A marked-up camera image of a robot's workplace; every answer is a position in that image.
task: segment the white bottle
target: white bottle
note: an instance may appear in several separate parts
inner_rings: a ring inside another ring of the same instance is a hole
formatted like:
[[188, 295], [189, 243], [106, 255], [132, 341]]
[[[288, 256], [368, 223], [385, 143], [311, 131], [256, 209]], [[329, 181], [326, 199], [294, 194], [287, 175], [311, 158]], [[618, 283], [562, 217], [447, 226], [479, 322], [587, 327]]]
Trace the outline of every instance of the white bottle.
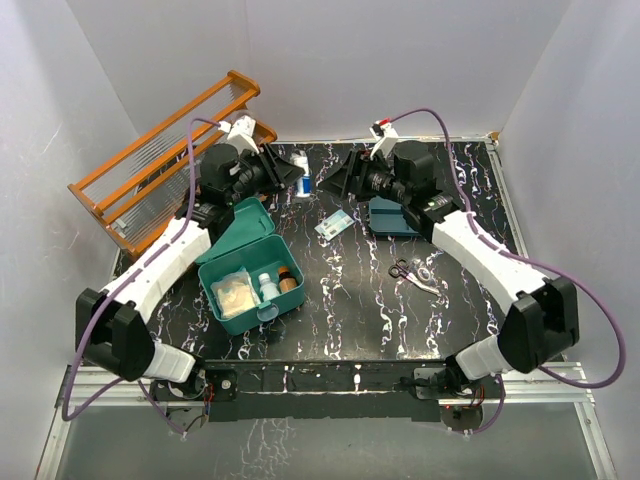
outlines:
[[268, 302], [272, 298], [276, 298], [280, 295], [278, 286], [273, 283], [268, 273], [261, 273], [258, 275], [258, 281], [260, 282], [260, 293], [262, 294], [262, 300]]
[[309, 174], [309, 160], [302, 150], [294, 152], [291, 160], [296, 167], [304, 169], [304, 175], [296, 183], [296, 197], [309, 197], [311, 195], [311, 176]]

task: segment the gray floor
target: gray floor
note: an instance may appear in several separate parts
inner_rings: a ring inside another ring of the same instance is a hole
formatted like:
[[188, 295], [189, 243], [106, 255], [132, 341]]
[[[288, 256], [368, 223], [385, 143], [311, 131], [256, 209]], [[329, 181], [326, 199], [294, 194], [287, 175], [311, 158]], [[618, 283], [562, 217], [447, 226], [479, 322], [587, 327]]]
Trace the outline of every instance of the gray floor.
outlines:
[[57, 479], [596, 478], [572, 404], [507, 404], [469, 441], [442, 428], [253, 420], [208, 424], [182, 442], [151, 408], [95, 407], [73, 422]]

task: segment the scissors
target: scissors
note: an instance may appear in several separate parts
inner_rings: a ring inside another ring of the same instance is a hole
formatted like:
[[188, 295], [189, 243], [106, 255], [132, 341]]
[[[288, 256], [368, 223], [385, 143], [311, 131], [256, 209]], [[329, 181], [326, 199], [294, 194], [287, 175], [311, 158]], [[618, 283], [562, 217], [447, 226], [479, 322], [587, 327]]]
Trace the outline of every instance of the scissors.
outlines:
[[429, 292], [438, 297], [440, 296], [440, 292], [438, 291], [438, 289], [425, 285], [420, 280], [418, 280], [413, 272], [409, 270], [409, 262], [407, 262], [404, 258], [399, 258], [398, 260], [396, 260], [396, 263], [389, 267], [389, 275], [391, 275], [393, 278], [402, 277], [406, 280], [409, 280], [420, 290]]

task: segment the brown bottle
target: brown bottle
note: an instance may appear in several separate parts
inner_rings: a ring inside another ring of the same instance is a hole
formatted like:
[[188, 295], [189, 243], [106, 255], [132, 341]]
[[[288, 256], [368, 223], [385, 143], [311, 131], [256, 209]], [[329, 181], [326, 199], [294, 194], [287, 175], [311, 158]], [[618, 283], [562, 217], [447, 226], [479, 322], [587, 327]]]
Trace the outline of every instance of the brown bottle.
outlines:
[[280, 282], [280, 292], [285, 293], [289, 290], [293, 290], [298, 286], [296, 278], [291, 274], [287, 267], [280, 267], [278, 269], [278, 280]]

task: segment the teal plastic container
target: teal plastic container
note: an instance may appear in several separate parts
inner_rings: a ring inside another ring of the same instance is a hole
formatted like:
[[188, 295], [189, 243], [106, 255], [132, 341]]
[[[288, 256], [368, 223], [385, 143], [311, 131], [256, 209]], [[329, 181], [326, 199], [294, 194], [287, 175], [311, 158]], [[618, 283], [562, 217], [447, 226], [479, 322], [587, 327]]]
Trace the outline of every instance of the teal plastic container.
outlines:
[[[196, 263], [201, 265], [198, 276], [216, 320], [231, 335], [240, 335], [302, 305], [304, 276], [282, 237], [273, 233], [275, 230], [273, 221], [257, 198], [242, 201], [236, 205], [234, 213], [235, 219], [227, 231], [213, 247], [196, 259]], [[211, 290], [211, 284], [220, 281], [230, 273], [237, 272], [241, 267], [247, 269], [258, 296], [260, 296], [258, 276], [266, 272], [278, 285], [278, 268], [280, 267], [289, 268], [298, 286], [240, 315], [223, 319]]]

